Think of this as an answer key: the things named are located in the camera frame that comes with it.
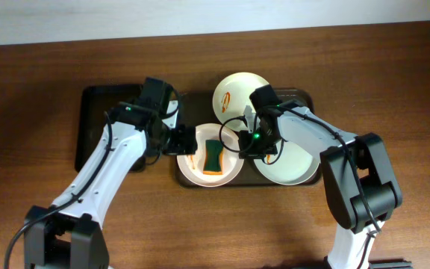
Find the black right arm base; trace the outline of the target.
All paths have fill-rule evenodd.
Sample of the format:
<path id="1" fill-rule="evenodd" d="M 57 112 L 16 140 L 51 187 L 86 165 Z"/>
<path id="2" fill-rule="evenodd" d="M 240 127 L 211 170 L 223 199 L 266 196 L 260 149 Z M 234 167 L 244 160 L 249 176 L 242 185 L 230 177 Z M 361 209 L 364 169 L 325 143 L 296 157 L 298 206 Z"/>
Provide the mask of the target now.
<path id="1" fill-rule="evenodd" d="M 413 263 L 408 261 L 370 262 L 369 269 L 414 269 Z"/>

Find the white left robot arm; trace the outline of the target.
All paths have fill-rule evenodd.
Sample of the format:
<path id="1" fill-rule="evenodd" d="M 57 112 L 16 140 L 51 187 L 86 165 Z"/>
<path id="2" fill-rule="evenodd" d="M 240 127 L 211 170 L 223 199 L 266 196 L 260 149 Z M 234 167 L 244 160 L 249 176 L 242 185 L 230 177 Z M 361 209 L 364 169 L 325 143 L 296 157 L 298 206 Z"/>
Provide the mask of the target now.
<path id="1" fill-rule="evenodd" d="M 110 204 L 137 162 L 161 155 L 192 155 L 195 129 L 178 124 L 174 87 L 147 78 L 141 93 L 105 112 L 99 143 L 69 187 L 48 208 L 25 217 L 25 268 L 109 268 L 102 233 Z"/>

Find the pinkish white plate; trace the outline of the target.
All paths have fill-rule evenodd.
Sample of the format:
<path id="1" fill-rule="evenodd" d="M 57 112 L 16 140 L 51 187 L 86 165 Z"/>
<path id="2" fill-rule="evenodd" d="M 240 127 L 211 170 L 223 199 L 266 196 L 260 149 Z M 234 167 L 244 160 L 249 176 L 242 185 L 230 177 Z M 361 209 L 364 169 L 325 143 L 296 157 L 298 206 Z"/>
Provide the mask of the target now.
<path id="1" fill-rule="evenodd" d="M 237 152 L 227 150 L 222 142 L 238 150 L 238 136 L 223 128 L 222 142 L 219 139 L 221 125 L 205 123 L 196 127 L 197 150 L 192 155 L 179 155 L 177 165 L 188 182 L 201 187 L 226 185 L 241 171 L 243 159 Z"/>

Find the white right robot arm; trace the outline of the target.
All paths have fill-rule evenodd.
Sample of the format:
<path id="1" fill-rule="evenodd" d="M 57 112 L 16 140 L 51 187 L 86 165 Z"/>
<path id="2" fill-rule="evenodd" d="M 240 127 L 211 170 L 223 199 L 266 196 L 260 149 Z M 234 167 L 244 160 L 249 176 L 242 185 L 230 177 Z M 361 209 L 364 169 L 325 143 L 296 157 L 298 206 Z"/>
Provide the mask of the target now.
<path id="1" fill-rule="evenodd" d="M 400 268 L 407 262 L 370 262 L 381 228 L 402 204 L 402 192 L 383 140 L 345 132 L 296 99 L 282 102 L 270 85 L 249 96 L 254 116 L 240 133 L 241 158 L 262 159 L 280 141 L 300 146 L 320 163 L 329 210 L 337 222 L 327 268 Z"/>

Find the green and orange sponge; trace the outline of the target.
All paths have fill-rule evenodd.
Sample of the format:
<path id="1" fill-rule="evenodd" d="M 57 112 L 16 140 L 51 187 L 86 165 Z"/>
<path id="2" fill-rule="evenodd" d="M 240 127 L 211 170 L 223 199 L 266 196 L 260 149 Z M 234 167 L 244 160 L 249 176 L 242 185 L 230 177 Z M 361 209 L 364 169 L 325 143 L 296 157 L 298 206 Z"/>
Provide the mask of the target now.
<path id="1" fill-rule="evenodd" d="M 219 140 L 205 141 L 205 175 L 222 175 L 223 146 Z"/>

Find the cream white plate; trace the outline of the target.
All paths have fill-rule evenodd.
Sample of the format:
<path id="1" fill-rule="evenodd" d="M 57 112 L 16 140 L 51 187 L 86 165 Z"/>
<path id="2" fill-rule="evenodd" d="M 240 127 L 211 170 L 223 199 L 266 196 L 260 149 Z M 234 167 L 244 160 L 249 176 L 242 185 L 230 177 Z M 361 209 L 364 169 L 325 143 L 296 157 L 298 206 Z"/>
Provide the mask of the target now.
<path id="1" fill-rule="evenodd" d="M 253 130 L 255 109 L 249 96 L 259 87 L 269 82 L 251 72 L 237 72 L 225 77 L 217 86 L 212 98 L 216 118 L 224 123 L 227 120 L 244 116 L 242 120 L 233 120 L 225 126 L 234 132 Z"/>

